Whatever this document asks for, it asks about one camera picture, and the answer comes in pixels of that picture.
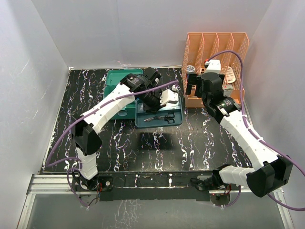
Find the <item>dark teal divider tray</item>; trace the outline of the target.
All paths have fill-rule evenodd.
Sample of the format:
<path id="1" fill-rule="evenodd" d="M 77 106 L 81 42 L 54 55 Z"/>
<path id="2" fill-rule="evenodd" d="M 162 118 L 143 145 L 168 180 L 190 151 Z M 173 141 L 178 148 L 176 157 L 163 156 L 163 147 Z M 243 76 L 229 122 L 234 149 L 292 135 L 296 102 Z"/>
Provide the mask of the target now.
<path id="1" fill-rule="evenodd" d="M 175 104 L 168 103 L 157 111 L 156 114 L 144 111 L 144 103 L 136 101 L 135 125 L 137 128 L 157 128 L 179 126 L 183 122 L 181 99 Z"/>

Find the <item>black handled scissors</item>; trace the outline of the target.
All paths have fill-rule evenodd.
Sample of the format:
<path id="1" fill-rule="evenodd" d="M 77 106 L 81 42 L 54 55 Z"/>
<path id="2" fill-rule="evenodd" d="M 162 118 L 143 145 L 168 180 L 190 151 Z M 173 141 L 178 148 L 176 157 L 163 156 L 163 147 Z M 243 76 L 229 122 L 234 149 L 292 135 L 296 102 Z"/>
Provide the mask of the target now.
<path id="1" fill-rule="evenodd" d="M 175 113 L 174 112 L 169 112 L 167 115 L 160 115 L 160 116 L 154 116 L 151 118 L 147 118 L 144 121 L 145 122 L 150 122 L 153 120 L 161 120 L 161 121 L 166 121 L 168 124 L 173 124 L 175 123 Z"/>

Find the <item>white grey device box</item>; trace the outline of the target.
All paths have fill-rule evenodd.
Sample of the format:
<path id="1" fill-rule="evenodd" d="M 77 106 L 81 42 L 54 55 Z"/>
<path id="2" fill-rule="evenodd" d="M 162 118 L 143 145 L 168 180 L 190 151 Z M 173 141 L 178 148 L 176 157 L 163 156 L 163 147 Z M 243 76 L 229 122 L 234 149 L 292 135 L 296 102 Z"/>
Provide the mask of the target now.
<path id="1" fill-rule="evenodd" d="M 223 85 L 223 90 L 224 91 L 232 91 L 233 89 L 234 89 L 234 87 L 230 84 Z"/>

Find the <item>green medicine kit box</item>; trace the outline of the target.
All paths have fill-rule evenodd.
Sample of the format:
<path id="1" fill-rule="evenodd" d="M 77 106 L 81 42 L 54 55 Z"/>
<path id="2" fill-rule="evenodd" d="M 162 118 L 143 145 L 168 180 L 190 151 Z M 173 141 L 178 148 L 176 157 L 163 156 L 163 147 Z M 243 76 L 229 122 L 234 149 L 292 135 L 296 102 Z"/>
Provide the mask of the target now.
<path id="1" fill-rule="evenodd" d="M 103 99 L 106 98 L 109 94 L 116 90 L 116 86 L 120 83 L 121 79 L 123 79 L 128 74 L 143 74 L 142 69 L 117 69 L 117 70 L 109 70 L 106 77 Z M 116 94 L 113 96 L 114 98 L 119 97 L 118 90 L 116 90 Z M 112 120 L 131 120 L 135 119 L 135 101 L 126 105 L 120 111 L 117 112 L 112 117 Z"/>

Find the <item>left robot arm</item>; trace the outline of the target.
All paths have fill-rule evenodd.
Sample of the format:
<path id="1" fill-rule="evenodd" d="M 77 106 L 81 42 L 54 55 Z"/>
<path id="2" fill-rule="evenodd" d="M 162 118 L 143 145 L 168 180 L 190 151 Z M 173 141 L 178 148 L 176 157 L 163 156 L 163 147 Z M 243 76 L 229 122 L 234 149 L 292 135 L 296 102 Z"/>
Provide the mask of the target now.
<path id="1" fill-rule="evenodd" d="M 71 129 L 71 138 L 76 146 L 80 160 L 77 183 L 86 190 L 98 186 L 96 155 L 102 146 L 99 133 L 102 128 L 125 106 L 136 99 L 142 100 L 150 111 L 163 108 L 161 103 L 162 88 L 159 86 L 161 75 L 153 68 L 147 74 L 126 74 L 115 88 L 91 110 L 83 113 Z"/>

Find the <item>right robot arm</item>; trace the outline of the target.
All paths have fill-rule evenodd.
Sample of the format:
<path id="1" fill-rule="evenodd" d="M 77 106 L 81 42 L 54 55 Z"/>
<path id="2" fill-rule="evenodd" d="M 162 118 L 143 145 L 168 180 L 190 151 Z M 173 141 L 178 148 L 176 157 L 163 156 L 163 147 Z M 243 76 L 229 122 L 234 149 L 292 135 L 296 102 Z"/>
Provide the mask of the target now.
<path id="1" fill-rule="evenodd" d="M 224 189 L 229 184 L 248 187 L 261 198 L 288 183 L 293 164 L 265 147 L 250 133 L 250 129 L 244 125 L 240 105 L 224 95 L 223 80 L 223 74 L 190 73 L 185 93 L 189 95 L 192 87 L 196 87 L 195 96 L 202 99 L 208 114 L 234 137 L 250 159 L 252 167 L 225 164 L 213 170 L 209 181 L 217 189 Z"/>

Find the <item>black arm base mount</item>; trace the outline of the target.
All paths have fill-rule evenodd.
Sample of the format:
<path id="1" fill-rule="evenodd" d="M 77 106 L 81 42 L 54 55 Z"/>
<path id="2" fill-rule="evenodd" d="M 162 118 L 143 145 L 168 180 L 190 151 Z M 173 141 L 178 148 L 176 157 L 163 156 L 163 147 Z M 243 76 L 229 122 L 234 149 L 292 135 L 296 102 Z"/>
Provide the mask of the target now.
<path id="1" fill-rule="evenodd" d="M 212 171 L 170 171 L 170 172 L 102 172 L 98 173 L 96 189 L 86 190 L 77 183 L 78 172 L 73 171 L 72 189 L 81 196 L 85 192 L 96 195 L 97 201 L 116 200 L 197 200 L 210 201 L 213 194 L 218 201 L 228 203 L 230 190 L 212 184 Z"/>

